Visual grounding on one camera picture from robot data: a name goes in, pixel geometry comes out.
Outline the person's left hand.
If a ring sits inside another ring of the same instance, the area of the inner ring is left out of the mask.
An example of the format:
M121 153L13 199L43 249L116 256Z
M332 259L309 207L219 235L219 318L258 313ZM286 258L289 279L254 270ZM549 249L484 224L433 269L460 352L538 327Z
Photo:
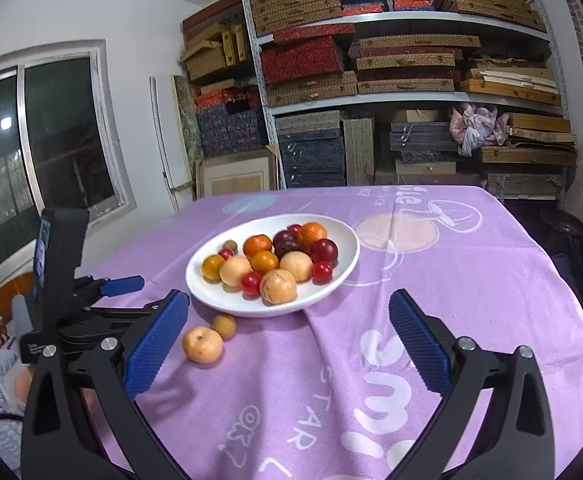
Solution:
M27 403L33 379L34 369L32 367L23 367L16 373L14 379L14 393L16 399L19 400L21 404ZM83 396L84 400L86 400L86 402L89 404L92 404L95 401L95 392L91 389L84 390Z

